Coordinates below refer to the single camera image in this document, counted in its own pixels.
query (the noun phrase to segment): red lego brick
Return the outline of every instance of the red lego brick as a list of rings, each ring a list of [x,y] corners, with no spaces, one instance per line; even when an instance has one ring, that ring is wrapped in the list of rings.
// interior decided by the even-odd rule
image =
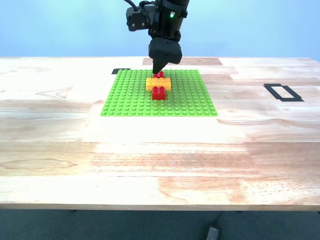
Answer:
[[[166,88],[154,86],[152,88],[152,100],[166,100]]]
[[[165,73],[160,71],[158,74],[153,74],[153,77],[156,79],[165,78]]]

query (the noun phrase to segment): green lego baseplate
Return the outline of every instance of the green lego baseplate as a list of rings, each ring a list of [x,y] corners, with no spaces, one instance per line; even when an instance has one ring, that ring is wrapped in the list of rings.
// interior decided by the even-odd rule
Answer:
[[[119,70],[101,116],[218,116],[198,70],[164,70],[171,78],[171,91],[166,100],[152,100],[146,90],[146,79],[152,70]]]

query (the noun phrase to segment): yellow lego brick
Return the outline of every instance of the yellow lego brick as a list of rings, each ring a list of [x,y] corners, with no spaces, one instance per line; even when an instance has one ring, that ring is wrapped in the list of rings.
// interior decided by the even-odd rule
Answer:
[[[171,91],[171,79],[170,77],[166,78],[151,78],[148,77],[145,81],[145,89],[151,91],[153,87],[165,87],[165,90]]]

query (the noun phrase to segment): lego brick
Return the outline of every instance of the lego brick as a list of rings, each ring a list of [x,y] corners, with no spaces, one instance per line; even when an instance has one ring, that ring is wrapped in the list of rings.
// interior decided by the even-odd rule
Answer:
[[[166,100],[166,89],[154,86],[152,88],[152,100]]]
[[[157,74],[153,74],[153,77],[156,78],[156,79],[161,79],[161,78],[165,78],[165,73],[163,71],[160,71],[159,73]]]
[[[164,70],[171,79],[166,100],[153,101],[146,91],[152,70],[119,70],[101,110],[104,117],[215,117],[217,111],[198,70]]]
[[[165,87],[167,91],[171,91],[171,79],[170,77],[166,78],[151,78],[148,77],[145,81],[145,89],[151,91],[153,87]]]

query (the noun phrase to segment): black rectangle outline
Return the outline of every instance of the black rectangle outline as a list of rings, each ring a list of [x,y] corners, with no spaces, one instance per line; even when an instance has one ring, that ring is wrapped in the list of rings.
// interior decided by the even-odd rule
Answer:
[[[274,96],[275,99],[279,99],[282,102],[304,102],[302,97],[289,86],[282,86],[280,83],[265,83],[263,86],[272,94],[272,96]],[[293,97],[282,97],[273,89],[273,87],[283,87]]]

